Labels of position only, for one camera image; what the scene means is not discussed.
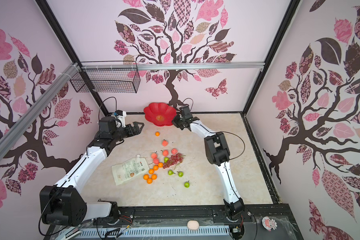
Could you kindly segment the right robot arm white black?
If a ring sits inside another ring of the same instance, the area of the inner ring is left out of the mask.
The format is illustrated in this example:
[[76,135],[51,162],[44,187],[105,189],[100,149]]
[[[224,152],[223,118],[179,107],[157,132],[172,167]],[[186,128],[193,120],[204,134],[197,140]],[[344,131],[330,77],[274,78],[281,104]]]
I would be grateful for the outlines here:
[[181,108],[172,121],[181,130],[188,129],[204,140],[207,160],[218,171],[224,190],[224,204],[227,218],[237,221],[245,210],[231,171],[230,149],[223,132],[216,132],[194,117],[188,108]]

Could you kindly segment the purple fake grape bunch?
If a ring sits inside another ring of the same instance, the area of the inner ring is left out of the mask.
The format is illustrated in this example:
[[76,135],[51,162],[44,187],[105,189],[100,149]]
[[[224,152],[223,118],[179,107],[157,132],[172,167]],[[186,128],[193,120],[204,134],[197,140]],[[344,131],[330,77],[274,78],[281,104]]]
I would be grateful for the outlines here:
[[184,161],[184,158],[185,158],[185,155],[183,155],[181,153],[177,153],[176,155],[171,155],[169,157],[169,160],[166,163],[164,162],[163,168],[166,169],[171,166],[178,165]]

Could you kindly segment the red flower-shaped fruit bowl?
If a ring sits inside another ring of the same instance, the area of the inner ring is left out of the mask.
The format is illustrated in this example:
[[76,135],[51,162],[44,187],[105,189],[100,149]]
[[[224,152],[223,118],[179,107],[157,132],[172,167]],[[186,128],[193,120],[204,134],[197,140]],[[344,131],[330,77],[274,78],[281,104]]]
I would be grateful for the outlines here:
[[172,126],[177,115],[175,108],[166,103],[150,103],[144,108],[145,118],[148,122],[158,127]]

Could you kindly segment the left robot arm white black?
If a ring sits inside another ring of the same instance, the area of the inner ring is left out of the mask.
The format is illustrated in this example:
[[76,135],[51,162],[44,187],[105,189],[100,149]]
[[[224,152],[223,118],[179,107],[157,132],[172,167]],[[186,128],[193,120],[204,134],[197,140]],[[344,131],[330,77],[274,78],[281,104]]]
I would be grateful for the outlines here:
[[99,120],[99,130],[86,152],[72,169],[53,186],[40,192],[40,222],[47,225],[77,227],[82,222],[107,219],[116,223],[120,218],[116,202],[86,203],[81,192],[96,168],[126,138],[142,132],[144,123],[125,123],[125,116],[108,116]]

